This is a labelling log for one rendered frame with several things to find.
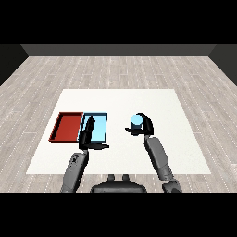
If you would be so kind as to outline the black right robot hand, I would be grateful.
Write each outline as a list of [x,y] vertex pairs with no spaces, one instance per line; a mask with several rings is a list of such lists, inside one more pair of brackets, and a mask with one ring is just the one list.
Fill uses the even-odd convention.
[[147,117],[144,113],[137,113],[135,115],[140,115],[143,117],[143,126],[138,130],[132,130],[131,127],[126,128],[126,131],[129,132],[133,136],[138,136],[140,134],[143,135],[153,135],[154,134],[154,126],[149,117]]

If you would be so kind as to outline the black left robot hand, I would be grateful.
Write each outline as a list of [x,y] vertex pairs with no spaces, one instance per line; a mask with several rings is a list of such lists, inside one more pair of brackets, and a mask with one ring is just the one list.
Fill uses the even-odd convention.
[[107,144],[91,142],[93,130],[94,130],[94,124],[95,124],[95,119],[93,117],[89,117],[86,122],[85,129],[80,131],[79,148],[81,150],[88,150],[88,149],[102,150],[102,149],[108,148]]

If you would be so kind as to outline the small blue can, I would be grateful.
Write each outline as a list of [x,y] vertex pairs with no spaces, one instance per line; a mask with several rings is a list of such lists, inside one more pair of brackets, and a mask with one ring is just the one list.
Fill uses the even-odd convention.
[[131,129],[138,130],[143,126],[143,117],[140,115],[133,115],[131,117]]

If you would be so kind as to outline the light blue shallow open box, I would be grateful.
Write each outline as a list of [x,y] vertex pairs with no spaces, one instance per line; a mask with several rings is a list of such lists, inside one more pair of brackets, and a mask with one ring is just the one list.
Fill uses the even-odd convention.
[[104,143],[106,141],[106,112],[85,112],[82,116],[82,121],[79,131],[83,131],[86,127],[86,123],[89,117],[93,117],[95,120],[94,129],[92,132],[92,143]]

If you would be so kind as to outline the red shallow open box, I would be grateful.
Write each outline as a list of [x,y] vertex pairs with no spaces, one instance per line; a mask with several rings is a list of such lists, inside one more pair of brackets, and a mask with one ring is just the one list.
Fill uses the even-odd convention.
[[76,143],[81,127],[82,112],[60,112],[49,137],[51,143]]

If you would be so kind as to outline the dark grey robot body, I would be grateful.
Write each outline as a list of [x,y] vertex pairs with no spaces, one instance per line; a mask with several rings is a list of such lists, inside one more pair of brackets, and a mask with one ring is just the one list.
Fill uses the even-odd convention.
[[115,175],[109,174],[106,182],[96,184],[91,193],[146,193],[143,185],[130,181],[128,174],[122,175],[122,181],[115,181]]

